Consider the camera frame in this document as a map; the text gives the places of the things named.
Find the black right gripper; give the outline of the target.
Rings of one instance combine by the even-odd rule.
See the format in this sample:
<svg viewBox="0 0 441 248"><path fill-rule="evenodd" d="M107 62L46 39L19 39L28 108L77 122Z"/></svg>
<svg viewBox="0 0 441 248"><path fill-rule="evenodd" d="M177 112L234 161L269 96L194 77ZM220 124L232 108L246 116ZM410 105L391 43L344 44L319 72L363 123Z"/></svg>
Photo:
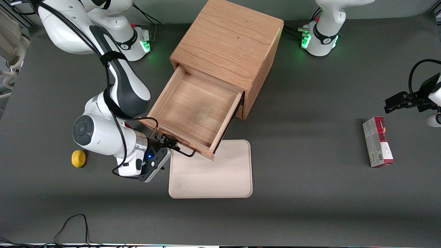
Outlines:
<svg viewBox="0 0 441 248"><path fill-rule="evenodd" d="M167 136L156 132L154 139L148 139L147 150L142 162L142 170L150 167L165 170L164 165L170 159L170 149L180 151L178 140L174 136Z"/></svg>

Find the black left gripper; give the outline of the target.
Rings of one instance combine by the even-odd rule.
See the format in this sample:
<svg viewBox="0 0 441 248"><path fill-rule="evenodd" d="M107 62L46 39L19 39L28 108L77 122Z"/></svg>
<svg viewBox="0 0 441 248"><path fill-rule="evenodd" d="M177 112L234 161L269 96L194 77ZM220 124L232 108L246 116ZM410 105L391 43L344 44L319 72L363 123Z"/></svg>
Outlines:
<svg viewBox="0 0 441 248"><path fill-rule="evenodd" d="M425 80L418 91L413 91L412 83L409 84L409 92L401 91L385 100L384 111L389 114L395 110L416 107L418 112L435 110L440 112L440 105L429 99L429 95L439 82L440 73Z"/></svg>

